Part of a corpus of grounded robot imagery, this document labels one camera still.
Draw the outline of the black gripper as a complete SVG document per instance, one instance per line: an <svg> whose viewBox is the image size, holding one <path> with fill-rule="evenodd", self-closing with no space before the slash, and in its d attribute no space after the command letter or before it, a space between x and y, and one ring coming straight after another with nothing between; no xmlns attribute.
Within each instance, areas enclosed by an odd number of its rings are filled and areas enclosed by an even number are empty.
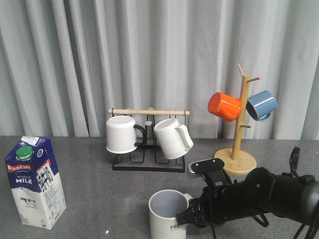
<svg viewBox="0 0 319 239"><path fill-rule="evenodd" d="M275 175L261 167L252 170L242 182L231 182L219 158L189 163L190 179L202 177L207 186L200 198L191 199L182 213L176 214L178 225L217 226L227 221L252 217L261 226L269 225L264 216Z"/></svg>

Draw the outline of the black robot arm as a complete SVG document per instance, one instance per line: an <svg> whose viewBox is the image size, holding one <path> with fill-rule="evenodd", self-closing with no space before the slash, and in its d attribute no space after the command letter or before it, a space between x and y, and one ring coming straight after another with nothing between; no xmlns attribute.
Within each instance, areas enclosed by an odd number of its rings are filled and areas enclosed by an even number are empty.
<svg viewBox="0 0 319 239"><path fill-rule="evenodd" d="M186 211L176 215L179 225L220 225L227 221L272 213L305 225L319 216L319 183L312 175L275 175L264 167L250 171L244 181L231 182L219 158L190 163L207 187Z"/></svg>

